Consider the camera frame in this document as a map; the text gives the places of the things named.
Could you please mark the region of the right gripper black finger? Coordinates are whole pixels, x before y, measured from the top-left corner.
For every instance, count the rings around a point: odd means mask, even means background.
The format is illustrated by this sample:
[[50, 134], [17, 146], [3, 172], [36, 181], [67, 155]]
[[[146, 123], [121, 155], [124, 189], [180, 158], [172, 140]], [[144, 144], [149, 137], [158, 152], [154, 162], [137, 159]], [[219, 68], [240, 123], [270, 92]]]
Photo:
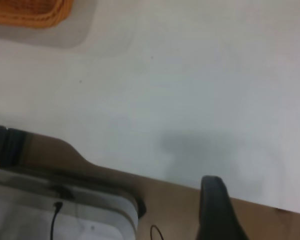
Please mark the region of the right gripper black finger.
[[247, 240], [223, 180], [206, 175], [201, 179], [197, 240]]

